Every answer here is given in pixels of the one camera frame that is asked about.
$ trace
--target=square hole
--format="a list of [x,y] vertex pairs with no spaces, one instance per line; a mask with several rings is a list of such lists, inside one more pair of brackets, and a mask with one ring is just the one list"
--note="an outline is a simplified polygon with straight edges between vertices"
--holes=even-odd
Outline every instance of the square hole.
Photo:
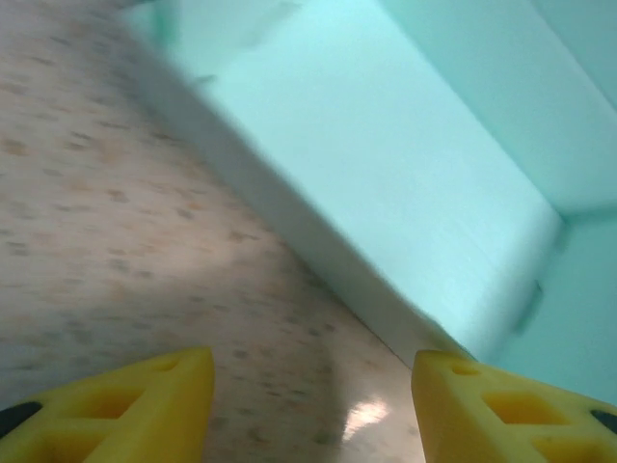
[[10,454],[8,456],[11,461],[29,463],[83,463],[102,440],[103,436],[93,435],[37,439],[31,442],[27,449],[19,449],[16,460],[12,459]]
[[535,439],[533,446],[548,463],[610,463],[617,458],[609,446],[591,440],[543,437]]
[[168,360],[164,360],[164,361],[157,363],[154,366],[154,369],[156,371],[169,371],[171,369],[174,369],[177,364],[178,364],[177,359],[168,359]]
[[506,424],[568,424],[557,410],[533,393],[488,393],[482,398]]
[[91,392],[70,404],[67,418],[116,420],[140,397],[143,391],[108,389]]
[[453,364],[452,372],[459,376],[475,376],[476,374],[480,374],[480,371],[462,362]]

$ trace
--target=black rubber tip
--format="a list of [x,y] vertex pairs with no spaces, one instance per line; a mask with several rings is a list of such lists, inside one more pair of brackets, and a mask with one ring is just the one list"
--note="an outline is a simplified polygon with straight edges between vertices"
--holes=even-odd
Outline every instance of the black rubber tip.
[[617,434],[617,415],[612,413],[603,412],[602,410],[592,410],[593,417],[601,422],[604,427],[610,429],[614,434]]
[[0,410],[0,439],[35,415],[41,408],[42,405],[38,402],[25,402]]

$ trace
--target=beige speckled surface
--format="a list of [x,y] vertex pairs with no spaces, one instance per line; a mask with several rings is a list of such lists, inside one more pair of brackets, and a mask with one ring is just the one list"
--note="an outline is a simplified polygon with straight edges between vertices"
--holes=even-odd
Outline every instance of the beige speckled surface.
[[204,461],[423,461],[408,369],[134,101],[120,6],[0,1],[0,406],[211,344]]

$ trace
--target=speckled floor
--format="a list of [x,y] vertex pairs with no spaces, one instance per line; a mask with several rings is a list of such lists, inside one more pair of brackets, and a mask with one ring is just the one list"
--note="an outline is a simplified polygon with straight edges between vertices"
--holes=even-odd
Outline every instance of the speckled floor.
[[210,344],[204,461],[423,461],[408,369],[135,101],[121,6],[0,0],[0,407]]

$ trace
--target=yellow foam block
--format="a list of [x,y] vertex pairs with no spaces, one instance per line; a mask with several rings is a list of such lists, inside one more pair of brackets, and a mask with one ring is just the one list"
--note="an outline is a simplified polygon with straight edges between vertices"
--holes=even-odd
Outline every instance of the yellow foam block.
[[412,391],[427,463],[617,462],[607,403],[435,351],[416,355]]
[[205,347],[70,383],[13,407],[42,405],[5,430],[0,462],[200,462],[213,390]]

